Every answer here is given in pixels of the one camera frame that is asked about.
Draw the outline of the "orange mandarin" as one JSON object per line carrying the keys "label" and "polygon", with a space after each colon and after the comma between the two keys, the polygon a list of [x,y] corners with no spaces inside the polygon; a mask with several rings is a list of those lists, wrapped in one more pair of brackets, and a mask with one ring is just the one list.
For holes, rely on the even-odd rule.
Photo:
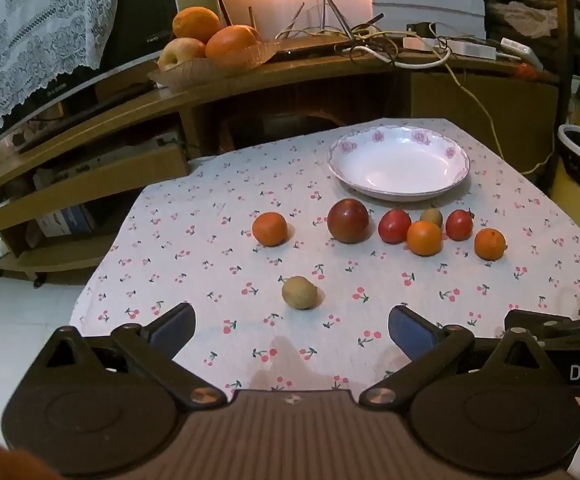
{"label": "orange mandarin", "polygon": [[506,238],[495,229],[480,229],[474,237],[474,252],[485,261],[496,261],[507,249]]}
{"label": "orange mandarin", "polygon": [[409,226],[406,243],[409,250],[415,255],[431,257],[442,250],[443,233],[435,223],[419,220]]}
{"label": "orange mandarin", "polygon": [[287,220],[274,211],[265,212],[252,223],[252,235],[259,244],[265,247],[276,247],[283,244],[289,236]]}

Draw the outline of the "small red tomato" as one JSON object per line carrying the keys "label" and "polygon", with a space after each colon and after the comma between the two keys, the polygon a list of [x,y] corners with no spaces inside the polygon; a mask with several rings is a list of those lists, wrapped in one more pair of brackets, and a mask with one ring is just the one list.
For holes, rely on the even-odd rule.
{"label": "small red tomato", "polygon": [[445,230],[451,240],[468,240],[473,230],[473,214],[470,210],[454,210],[446,220]]}

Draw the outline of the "brown kiwi fruit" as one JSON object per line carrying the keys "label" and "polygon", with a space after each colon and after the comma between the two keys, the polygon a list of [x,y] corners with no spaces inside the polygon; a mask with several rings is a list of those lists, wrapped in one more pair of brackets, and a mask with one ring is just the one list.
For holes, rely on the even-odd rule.
{"label": "brown kiwi fruit", "polygon": [[303,276],[292,276],[282,286],[281,295],[285,303],[295,310],[308,310],[317,306],[318,288]]}
{"label": "brown kiwi fruit", "polygon": [[443,214],[436,208],[427,208],[422,211],[420,214],[420,220],[434,223],[435,226],[438,226],[439,228],[442,228],[443,226]]}

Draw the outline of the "large dark red tomato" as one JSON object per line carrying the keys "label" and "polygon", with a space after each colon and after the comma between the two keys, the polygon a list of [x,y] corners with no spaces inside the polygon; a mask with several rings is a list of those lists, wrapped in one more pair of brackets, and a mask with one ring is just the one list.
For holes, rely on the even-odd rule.
{"label": "large dark red tomato", "polygon": [[360,243],[369,229],[368,210],[355,198],[339,200],[328,212],[327,226],[335,240],[345,244]]}

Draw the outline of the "cherry print tablecloth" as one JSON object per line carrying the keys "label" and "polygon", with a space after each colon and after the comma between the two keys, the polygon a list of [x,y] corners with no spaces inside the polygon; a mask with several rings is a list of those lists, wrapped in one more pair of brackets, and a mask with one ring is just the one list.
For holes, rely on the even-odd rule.
{"label": "cherry print tablecloth", "polygon": [[[177,360],[224,392],[360,393],[406,363],[387,333],[397,304],[479,337],[500,336],[516,309],[580,318],[580,229],[465,131],[444,119],[423,126],[454,139],[470,159],[468,179],[435,207],[468,209],[476,229],[502,232],[500,260],[480,259],[468,240],[447,240],[430,258],[377,234],[355,245],[333,240],[327,214],[348,192],[327,164],[341,136],[330,130],[198,160],[189,176],[145,188],[72,323],[84,336],[106,335],[186,301],[197,329]],[[276,247],[251,231],[269,211],[288,223],[288,239]],[[312,309],[282,298],[285,281],[298,275],[318,288]]]}

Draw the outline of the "white floral plate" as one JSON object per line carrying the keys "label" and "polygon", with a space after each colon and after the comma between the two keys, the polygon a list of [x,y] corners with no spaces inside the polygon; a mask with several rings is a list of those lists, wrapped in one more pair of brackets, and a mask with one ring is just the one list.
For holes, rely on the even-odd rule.
{"label": "white floral plate", "polygon": [[354,191],[395,203],[438,197],[470,172],[464,148],[423,127],[373,126],[346,133],[331,145],[327,161]]}

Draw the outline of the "white power strip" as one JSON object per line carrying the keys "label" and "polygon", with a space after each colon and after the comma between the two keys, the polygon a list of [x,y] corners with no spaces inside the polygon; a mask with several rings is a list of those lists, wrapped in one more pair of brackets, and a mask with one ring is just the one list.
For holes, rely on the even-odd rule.
{"label": "white power strip", "polygon": [[482,60],[495,61],[497,50],[494,47],[484,46],[484,44],[473,44],[473,42],[454,39],[419,38],[407,36],[403,38],[405,50],[420,52],[444,53],[450,50],[452,55],[468,56],[468,58],[482,58]]}

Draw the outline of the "pale apple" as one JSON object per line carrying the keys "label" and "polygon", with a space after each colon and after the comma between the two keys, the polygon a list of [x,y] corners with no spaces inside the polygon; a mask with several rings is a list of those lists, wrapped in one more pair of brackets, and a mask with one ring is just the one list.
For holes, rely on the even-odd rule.
{"label": "pale apple", "polygon": [[168,42],[162,50],[157,66],[161,72],[166,72],[180,63],[204,58],[205,44],[195,38],[176,38]]}

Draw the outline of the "glass fruit bowl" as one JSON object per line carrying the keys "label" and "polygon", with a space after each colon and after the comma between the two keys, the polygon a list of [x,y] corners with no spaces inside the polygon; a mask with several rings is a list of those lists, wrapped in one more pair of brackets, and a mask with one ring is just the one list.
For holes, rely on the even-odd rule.
{"label": "glass fruit bowl", "polygon": [[152,70],[148,77],[156,84],[173,91],[183,91],[255,70],[273,58],[279,47],[278,41],[260,42],[218,60],[194,58],[168,70]]}

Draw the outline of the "black television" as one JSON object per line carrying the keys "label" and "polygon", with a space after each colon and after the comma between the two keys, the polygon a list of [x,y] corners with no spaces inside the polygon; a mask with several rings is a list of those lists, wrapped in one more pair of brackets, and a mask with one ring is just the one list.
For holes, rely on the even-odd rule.
{"label": "black television", "polygon": [[0,0],[0,136],[159,52],[175,0]]}

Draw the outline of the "large orange on shelf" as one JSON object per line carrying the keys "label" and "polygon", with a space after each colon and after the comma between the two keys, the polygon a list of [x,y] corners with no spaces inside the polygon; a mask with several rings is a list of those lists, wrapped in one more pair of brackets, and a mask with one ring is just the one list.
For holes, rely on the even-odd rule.
{"label": "large orange on shelf", "polygon": [[217,14],[205,6],[189,6],[179,11],[173,19],[176,38],[193,38],[206,44],[221,29]]}

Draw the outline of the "white lace cloth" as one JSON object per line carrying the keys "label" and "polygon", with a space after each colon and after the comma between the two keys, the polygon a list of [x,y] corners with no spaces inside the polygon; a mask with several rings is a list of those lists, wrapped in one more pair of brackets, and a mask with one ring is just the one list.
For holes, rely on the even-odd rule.
{"label": "white lace cloth", "polygon": [[100,67],[116,9],[117,0],[0,0],[0,131],[58,76]]}

